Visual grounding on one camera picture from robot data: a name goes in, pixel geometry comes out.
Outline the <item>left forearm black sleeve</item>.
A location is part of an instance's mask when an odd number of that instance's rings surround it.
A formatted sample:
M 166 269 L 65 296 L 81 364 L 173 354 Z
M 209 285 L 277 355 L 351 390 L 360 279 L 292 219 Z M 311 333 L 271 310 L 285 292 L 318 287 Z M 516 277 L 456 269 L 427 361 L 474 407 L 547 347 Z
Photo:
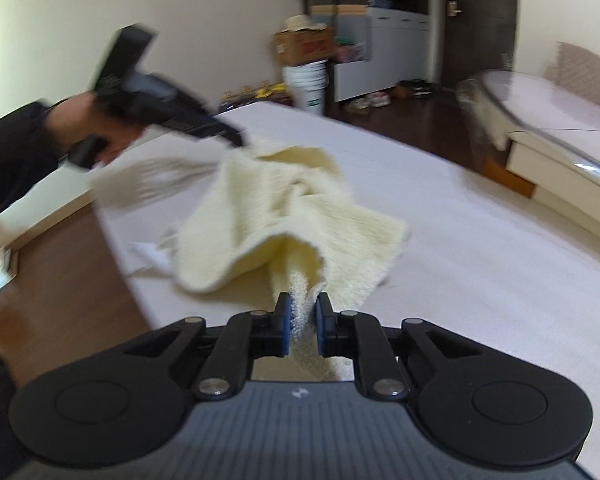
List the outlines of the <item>left forearm black sleeve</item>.
M 46 128 L 52 109 L 35 101 L 0 119 L 0 214 L 66 157 Z

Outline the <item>person's left hand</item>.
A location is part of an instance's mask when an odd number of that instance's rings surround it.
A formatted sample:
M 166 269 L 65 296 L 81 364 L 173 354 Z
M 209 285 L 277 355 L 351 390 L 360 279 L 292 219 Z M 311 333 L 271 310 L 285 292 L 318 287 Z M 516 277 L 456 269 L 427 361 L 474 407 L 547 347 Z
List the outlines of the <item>person's left hand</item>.
M 62 154 L 89 136 L 105 139 L 107 145 L 96 157 L 96 162 L 105 165 L 137 141 L 147 128 L 104 113 L 93 92 L 70 96 L 53 106 L 46 115 L 44 127 Z

